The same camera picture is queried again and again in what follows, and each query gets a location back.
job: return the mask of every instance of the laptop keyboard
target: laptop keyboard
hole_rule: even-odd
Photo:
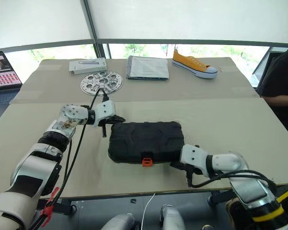
[[[0,93],[0,104],[9,104],[18,92]]]

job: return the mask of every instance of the white shoe sole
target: white shoe sole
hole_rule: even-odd
[[[184,69],[190,71],[196,77],[199,77],[199,78],[213,79],[213,78],[216,78],[216,76],[217,76],[217,72],[213,72],[213,73],[201,72],[201,71],[192,69],[192,68],[190,68],[190,67],[188,67],[186,65],[183,65],[180,62],[177,62],[177,61],[174,61],[174,60],[172,60],[172,63],[173,63],[174,66],[181,67],[181,68],[184,68]]]

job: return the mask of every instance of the table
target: table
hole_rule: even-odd
[[[0,119],[0,192],[9,187],[9,178],[19,160],[57,118],[63,103],[12,104]],[[251,169],[258,170],[277,184],[288,184],[288,132],[261,98],[196,99],[156,102],[116,103],[117,115],[127,122],[177,121],[185,143],[219,154],[228,150],[244,156]],[[73,150],[81,127],[73,138]],[[114,163],[107,154],[108,137],[101,128],[87,127],[73,172],[62,194],[81,199],[151,192],[184,192],[185,172],[169,163],[150,168]],[[61,162],[62,183],[66,154]],[[193,183],[207,180],[195,175]],[[203,187],[229,188],[227,179]]]
[[[259,97],[231,58],[199,59],[218,68],[215,79],[198,78],[187,70],[173,66],[169,59],[168,81],[127,80],[126,60],[108,59],[108,69],[121,74],[124,79],[122,88],[115,92],[113,100],[134,102]],[[91,96],[80,89],[80,82],[87,74],[69,73],[70,61],[72,60],[43,60],[11,103],[89,102]]]

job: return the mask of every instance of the laptop screen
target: laptop screen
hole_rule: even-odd
[[[21,85],[16,72],[4,53],[0,51],[0,90],[20,88]]]

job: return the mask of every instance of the person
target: person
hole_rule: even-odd
[[[272,61],[256,91],[288,131],[288,51]]]

